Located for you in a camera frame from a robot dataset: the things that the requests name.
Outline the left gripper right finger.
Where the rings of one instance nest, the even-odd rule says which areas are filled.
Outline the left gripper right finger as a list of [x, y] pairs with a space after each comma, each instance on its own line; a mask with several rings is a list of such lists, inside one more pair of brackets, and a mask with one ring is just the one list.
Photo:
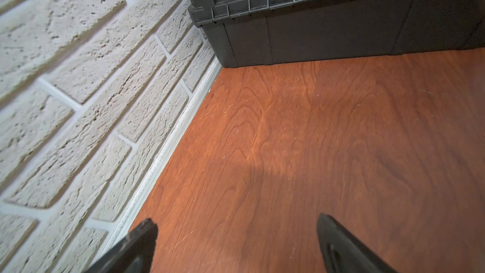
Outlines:
[[395, 272], [332, 216], [319, 215], [317, 236], [327, 272]]

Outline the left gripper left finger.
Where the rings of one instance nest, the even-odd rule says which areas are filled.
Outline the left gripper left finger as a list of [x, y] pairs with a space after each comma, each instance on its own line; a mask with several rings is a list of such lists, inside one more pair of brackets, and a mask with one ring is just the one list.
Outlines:
[[85, 273], [150, 272], [157, 236], [157, 225], [145, 219]]

